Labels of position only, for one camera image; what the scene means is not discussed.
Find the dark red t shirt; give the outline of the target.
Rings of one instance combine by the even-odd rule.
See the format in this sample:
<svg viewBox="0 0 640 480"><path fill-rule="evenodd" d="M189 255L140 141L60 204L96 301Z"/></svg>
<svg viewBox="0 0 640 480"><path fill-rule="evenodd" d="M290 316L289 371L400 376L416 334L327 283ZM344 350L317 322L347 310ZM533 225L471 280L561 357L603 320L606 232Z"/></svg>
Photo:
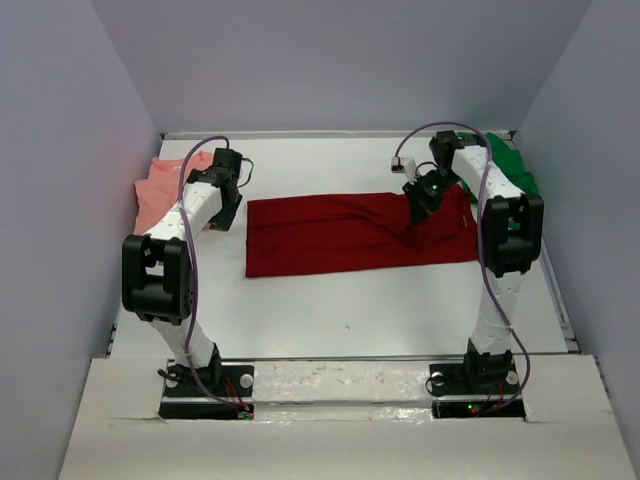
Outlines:
<svg viewBox="0 0 640 480"><path fill-rule="evenodd" d="M410 222L394 193L327 194L252 200L247 205L250 279L318 275L477 260L469 194L445 193L441 208Z"/></svg>

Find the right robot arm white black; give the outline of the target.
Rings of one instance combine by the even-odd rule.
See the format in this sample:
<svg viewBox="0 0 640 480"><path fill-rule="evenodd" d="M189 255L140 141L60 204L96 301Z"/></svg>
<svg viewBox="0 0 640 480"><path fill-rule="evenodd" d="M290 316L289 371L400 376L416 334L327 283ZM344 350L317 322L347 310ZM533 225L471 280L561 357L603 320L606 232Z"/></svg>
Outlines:
<svg viewBox="0 0 640 480"><path fill-rule="evenodd" d="M516 186L494 160L487 136L438 131L429 142L428 171L394 154L391 168L405 175L413 225L434 217L444 196L465 184L477 199L477 252L483 280L478 318L458 363L431 366L435 396L482 393L494 385L518 387L512 348L520 346L512 316L525 275L542 247L544 202Z"/></svg>

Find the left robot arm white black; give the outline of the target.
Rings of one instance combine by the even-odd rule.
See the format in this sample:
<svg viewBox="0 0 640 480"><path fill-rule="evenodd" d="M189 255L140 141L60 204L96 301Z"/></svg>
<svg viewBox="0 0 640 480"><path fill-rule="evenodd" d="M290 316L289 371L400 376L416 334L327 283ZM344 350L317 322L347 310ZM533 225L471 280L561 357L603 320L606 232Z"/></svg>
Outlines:
<svg viewBox="0 0 640 480"><path fill-rule="evenodd" d="M198 273L195 239L204 229L228 231L242 201L239 179L243 155L217 148L205 169L181 167L177 200L149 230L122 244L122 303L126 311L156 330L175 365L165 373L173 382L203 384L222 377L217 345L196 320Z"/></svg>

